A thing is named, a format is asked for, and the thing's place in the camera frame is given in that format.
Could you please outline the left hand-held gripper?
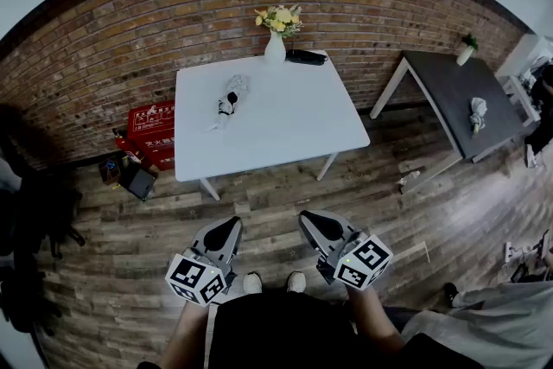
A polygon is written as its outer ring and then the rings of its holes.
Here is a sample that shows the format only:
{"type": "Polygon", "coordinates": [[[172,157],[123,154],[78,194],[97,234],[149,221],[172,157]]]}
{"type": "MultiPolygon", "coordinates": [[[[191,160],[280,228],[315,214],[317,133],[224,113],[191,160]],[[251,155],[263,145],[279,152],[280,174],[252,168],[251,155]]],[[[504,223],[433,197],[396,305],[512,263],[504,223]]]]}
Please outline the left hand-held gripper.
{"type": "Polygon", "coordinates": [[[192,244],[174,256],[165,282],[177,296],[201,307],[227,293],[236,277],[232,259],[237,254],[242,230],[239,216],[202,227],[192,244]]]}

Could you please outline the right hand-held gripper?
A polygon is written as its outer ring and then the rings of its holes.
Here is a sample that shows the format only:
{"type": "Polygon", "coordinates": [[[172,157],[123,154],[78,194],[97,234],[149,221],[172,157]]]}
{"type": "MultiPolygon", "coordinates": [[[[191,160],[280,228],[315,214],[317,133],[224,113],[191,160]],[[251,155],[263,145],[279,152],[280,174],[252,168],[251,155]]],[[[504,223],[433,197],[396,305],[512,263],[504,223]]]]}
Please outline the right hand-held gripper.
{"type": "Polygon", "coordinates": [[[393,258],[392,251],[377,236],[367,235],[337,213],[303,210],[299,225],[319,253],[316,269],[329,284],[339,281],[366,289],[393,258]]]}

